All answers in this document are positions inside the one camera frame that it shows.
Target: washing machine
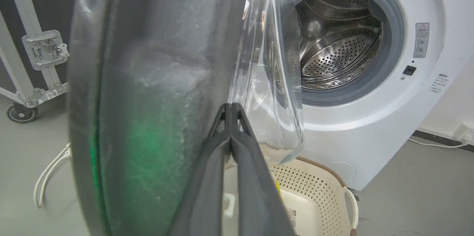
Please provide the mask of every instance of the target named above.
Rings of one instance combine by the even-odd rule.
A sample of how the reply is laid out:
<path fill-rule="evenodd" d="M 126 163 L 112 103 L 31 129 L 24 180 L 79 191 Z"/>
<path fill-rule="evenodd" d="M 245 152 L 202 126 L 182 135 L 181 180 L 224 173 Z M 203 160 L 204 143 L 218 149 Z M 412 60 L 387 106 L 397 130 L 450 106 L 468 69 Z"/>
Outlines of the washing machine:
<path fill-rule="evenodd" d="M 473 56 L 466 0 L 293 0 L 301 22 L 300 155 L 361 190 Z"/>

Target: beige plastic basket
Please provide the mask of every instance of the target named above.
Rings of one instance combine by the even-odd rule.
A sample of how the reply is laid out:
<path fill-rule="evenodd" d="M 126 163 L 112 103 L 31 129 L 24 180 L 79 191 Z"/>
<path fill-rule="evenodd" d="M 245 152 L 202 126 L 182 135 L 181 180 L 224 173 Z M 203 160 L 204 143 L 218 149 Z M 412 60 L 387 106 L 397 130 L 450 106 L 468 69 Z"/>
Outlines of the beige plastic basket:
<path fill-rule="evenodd" d="M 354 194 L 333 170 L 298 157 L 271 170 L 299 236 L 355 236 L 359 210 Z M 352 203 L 349 220 L 345 195 Z"/>

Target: caster wheel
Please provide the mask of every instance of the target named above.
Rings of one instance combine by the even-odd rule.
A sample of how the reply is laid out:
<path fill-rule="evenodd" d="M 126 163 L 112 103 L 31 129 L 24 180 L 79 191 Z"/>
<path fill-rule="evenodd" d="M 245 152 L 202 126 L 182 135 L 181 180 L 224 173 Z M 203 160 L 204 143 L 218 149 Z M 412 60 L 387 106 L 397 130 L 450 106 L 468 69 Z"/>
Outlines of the caster wheel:
<path fill-rule="evenodd" d="M 38 108 L 27 108 L 14 103 L 7 109 L 7 116 L 16 123 L 29 123 L 38 118 Z"/>

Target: wall socket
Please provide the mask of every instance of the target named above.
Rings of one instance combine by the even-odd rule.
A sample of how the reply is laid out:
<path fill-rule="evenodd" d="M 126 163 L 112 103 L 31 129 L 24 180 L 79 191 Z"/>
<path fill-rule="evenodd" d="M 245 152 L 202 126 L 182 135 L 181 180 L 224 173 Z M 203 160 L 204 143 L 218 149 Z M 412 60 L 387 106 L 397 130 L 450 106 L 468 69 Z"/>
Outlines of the wall socket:
<path fill-rule="evenodd" d="M 462 123 L 453 132 L 453 137 L 462 143 L 473 144 L 474 143 L 474 128 L 469 127 L 466 124 Z"/>

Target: metal frame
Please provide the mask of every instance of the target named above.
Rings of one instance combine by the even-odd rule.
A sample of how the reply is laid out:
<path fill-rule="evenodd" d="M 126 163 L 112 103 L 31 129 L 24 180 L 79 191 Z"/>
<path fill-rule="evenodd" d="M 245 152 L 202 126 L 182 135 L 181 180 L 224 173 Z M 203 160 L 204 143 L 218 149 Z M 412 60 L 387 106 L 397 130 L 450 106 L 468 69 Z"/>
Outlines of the metal frame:
<path fill-rule="evenodd" d="M 23 27 L 25 28 L 25 32 L 28 35 L 37 35 L 38 33 L 41 33 L 41 26 L 34 9 L 33 1 L 14 1 L 23 23 Z M 55 67 L 48 67 L 41 70 L 43 78 L 48 86 L 48 91 L 34 87 L 24 65 L 21 62 L 18 50 L 16 50 L 3 16 L 0 20 L 0 29 L 1 44 L 3 47 L 3 51 L 0 54 L 2 55 L 2 61 L 5 64 L 5 68 L 17 89 L 17 94 L 15 96 L 12 95 L 12 92 L 5 89 L 0 89 L 0 94 L 22 103 L 28 108 L 34 108 L 39 104 L 42 104 L 44 101 L 48 101 L 67 92 L 68 83 L 61 83 Z"/>

